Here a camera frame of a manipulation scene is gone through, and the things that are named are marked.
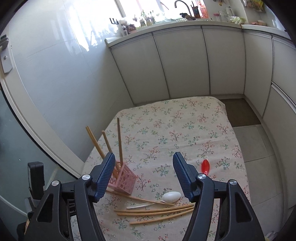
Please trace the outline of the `wooden chopstick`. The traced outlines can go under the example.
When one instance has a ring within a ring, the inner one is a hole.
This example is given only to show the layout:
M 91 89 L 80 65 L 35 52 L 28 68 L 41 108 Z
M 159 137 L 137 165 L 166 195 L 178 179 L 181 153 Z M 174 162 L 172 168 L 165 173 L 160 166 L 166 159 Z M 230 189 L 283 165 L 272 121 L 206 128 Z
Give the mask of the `wooden chopstick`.
M 123 213 L 152 213 L 152 212 L 163 212 L 163 211 L 171 211 L 171 210 L 179 210 L 184 208 L 194 207 L 194 204 L 185 204 L 179 206 L 173 206 L 168 208 L 158 208 L 158 209 L 146 209 L 146 210 L 114 210 L 114 212 L 123 212 Z
M 119 118 L 117 118 L 117 134 L 118 134 L 119 161 L 120 161 L 120 165 L 122 168 L 123 167 L 123 153 L 122 153 L 120 119 Z
M 148 223 L 159 222 L 159 221 L 164 221 L 164 220 L 168 220 L 168 219 L 177 218 L 179 216 L 183 216 L 185 214 L 192 213 L 192 212 L 193 212 L 193 209 L 189 209 L 187 211 L 182 211 L 182 212 L 174 214 L 174 215 L 170 215 L 170 216 L 166 216 L 166 217 L 160 217 L 160 218 L 151 219 L 151 220 L 134 221 L 134 222 L 130 222 L 129 224 L 130 225 L 144 225 L 144 224 L 148 224 Z
M 134 196 L 130 196 L 130 195 L 126 195 L 126 194 L 123 194 L 123 193 L 120 193 L 120 192 L 117 192 L 117 191 L 111 191 L 111 190 L 106 190 L 106 192 L 110 193 L 110 194 L 114 194 L 114 195 L 119 195 L 119 196 L 122 196 L 122 197 L 125 197 L 125 198 L 129 198 L 129 199 L 133 199 L 133 200 L 137 200 L 137 201 L 143 201 L 143 202 L 148 202 L 148 203 L 153 203 L 153 204 L 161 204 L 161 205 L 170 205 L 170 206 L 173 206 L 175 205 L 175 203 L 168 203 L 168 202 L 165 202 L 165 201 L 154 201 L 154 200 L 148 200 L 148 199 L 143 199 L 143 198 L 140 198 L 140 197 L 134 197 Z
M 104 158 L 105 158 L 105 154 L 104 154 L 102 148 L 100 147 L 100 145 L 98 144 L 98 142 L 97 142 L 97 140 L 96 140 L 96 138 L 95 138 L 95 136 L 94 136 L 94 134 L 93 134 L 93 132 L 91 131 L 91 129 L 90 129 L 89 126 L 86 126 L 86 131 L 87 131 L 89 137 L 91 138 L 93 145 L 94 145 L 95 148 L 97 149 L 97 151 L 98 151 L 100 157 L 101 157 L 102 159 L 104 159 Z
M 189 209 L 193 209 L 194 207 L 189 207 L 189 208 L 184 208 L 184 209 L 179 209 L 179 210 L 171 210 L 171 211 L 163 211 L 163 212 L 152 212 L 152 213 L 123 213 L 119 212 L 116 213 L 118 216 L 155 216 L 155 215 L 162 215 L 162 214 L 171 214 L 175 212 L 182 212 L 182 211 L 187 211 Z
M 110 146 L 110 143 L 108 141 L 108 138 L 107 138 L 107 135 L 106 135 L 106 132 L 105 131 L 102 131 L 102 135 L 104 137 L 104 140 L 105 140 L 105 143 L 107 145 L 107 149 L 110 153 L 112 153 L 112 148 Z M 119 173 L 120 172 L 120 166 L 118 165 L 118 163 L 116 162 L 115 163 L 115 168 L 116 168 L 116 171 Z

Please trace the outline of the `red plastic spoon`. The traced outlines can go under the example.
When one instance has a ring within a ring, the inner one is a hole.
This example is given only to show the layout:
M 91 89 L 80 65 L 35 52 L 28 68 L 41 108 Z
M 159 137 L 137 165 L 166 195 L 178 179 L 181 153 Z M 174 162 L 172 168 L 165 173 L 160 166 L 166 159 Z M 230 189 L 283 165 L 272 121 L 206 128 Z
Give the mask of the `red plastic spoon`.
M 210 171 L 210 163 L 207 159 L 204 159 L 201 164 L 201 172 L 205 175 L 208 175 Z

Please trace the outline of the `pink perforated utensil basket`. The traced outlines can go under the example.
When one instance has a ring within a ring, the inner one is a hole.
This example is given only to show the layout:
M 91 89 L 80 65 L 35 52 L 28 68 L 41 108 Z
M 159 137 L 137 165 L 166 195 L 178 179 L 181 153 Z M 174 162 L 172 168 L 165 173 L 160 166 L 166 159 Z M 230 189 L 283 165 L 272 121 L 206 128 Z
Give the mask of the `pink perforated utensil basket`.
M 131 195 L 137 179 L 136 175 L 132 170 L 123 163 L 116 162 L 115 164 L 115 176 L 112 174 L 109 180 L 108 187 L 114 191 L 124 193 L 126 195 Z

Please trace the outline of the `white plastic spoon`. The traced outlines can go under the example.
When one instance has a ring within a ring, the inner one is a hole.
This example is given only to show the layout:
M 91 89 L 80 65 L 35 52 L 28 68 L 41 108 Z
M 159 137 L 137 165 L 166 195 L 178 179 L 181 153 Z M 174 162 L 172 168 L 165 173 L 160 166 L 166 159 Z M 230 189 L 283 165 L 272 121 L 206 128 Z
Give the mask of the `white plastic spoon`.
M 170 191 L 165 193 L 160 201 L 157 201 L 157 204 L 175 204 L 181 198 L 181 193 L 177 191 Z M 151 205 L 155 205 L 156 203 L 152 202 L 145 202 L 133 206 L 128 206 L 126 209 L 136 209 L 136 208 L 143 208 Z

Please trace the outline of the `white lower kitchen cabinets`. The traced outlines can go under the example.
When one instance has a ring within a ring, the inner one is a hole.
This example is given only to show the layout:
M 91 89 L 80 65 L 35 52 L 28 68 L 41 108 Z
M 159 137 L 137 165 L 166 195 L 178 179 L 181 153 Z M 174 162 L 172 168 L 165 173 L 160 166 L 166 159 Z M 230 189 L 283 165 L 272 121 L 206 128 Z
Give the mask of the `white lower kitchen cabinets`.
M 134 104 L 243 95 L 278 149 L 295 205 L 295 45 L 270 27 L 183 22 L 106 39 Z

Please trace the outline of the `chrome kitchen faucet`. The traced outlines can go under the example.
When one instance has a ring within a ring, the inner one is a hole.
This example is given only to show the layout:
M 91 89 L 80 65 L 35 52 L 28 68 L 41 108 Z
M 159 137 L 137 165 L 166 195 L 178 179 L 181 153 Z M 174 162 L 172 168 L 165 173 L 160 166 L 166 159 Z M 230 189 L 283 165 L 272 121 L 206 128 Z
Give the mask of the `chrome kitchen faucet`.
M 175 1 L 174 7 L 178 11 L 178 13 L 187 13 L 188 15 L 192 15 L 191 8 L 188 5 L 188 1 Z

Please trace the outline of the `floral tablecloth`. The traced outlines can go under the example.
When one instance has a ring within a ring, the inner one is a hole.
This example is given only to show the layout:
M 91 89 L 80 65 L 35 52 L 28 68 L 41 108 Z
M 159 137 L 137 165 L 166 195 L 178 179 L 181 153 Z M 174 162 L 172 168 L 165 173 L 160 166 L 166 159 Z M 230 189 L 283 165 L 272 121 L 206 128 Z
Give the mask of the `floral tablecloth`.
M 110 146 L 119 158 L 117 118 L 120 119 L 123 159 L 137 179 L 132 196 L 161 200 L 170 191 L 181 192 L 173 168 L 173 155 L 180 152 L 198 171 L 204 159 L 210 163 L 211 179 L 235 179 L 246 195 L 248 178 L 239 142 L 225 105 L 214 97 L 165 100 L 116 114 L 106 128 Z M 144 225 L 130 222 L 160 216 L 118 216 L 114 210 L 136 205 L 133 199 L 106 193 L 94 205 L 106 240 L 182 240 L 190 214 Z

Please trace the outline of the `brown floor mat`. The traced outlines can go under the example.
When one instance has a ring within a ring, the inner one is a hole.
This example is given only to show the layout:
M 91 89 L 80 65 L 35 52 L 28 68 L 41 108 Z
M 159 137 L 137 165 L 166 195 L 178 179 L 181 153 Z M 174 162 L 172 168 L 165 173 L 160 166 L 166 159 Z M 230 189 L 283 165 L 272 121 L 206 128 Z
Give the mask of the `brown floor mat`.
M 261 122 L 243 98 L 222 99 L 232 127 L 260 125 Z

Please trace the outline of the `clear glass kettle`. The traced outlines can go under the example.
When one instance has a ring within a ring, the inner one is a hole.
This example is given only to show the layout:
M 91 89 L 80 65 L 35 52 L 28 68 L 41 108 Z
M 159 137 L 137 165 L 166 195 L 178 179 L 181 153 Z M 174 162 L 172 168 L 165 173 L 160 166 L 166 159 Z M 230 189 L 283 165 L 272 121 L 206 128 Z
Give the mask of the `clear glass kettle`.
M 234 12 L 233 12 L 231 6 L 226 7 L 225 11 L 227 13 L 227 19 L 230 21 L 231 18 L 234 16 Z

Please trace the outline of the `white door frame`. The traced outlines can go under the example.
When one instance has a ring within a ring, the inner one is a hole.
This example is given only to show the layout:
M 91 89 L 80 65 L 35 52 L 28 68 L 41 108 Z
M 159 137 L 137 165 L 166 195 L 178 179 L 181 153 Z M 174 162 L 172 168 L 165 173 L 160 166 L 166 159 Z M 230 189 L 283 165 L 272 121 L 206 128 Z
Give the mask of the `white door frame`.
M 38 111 L 20 80 L 16 77 L 1 77 L 1 85 L 9 104 L 21 124 L 37 144 L 61 167 L 79 178 L 84 162 L 57 136 Z

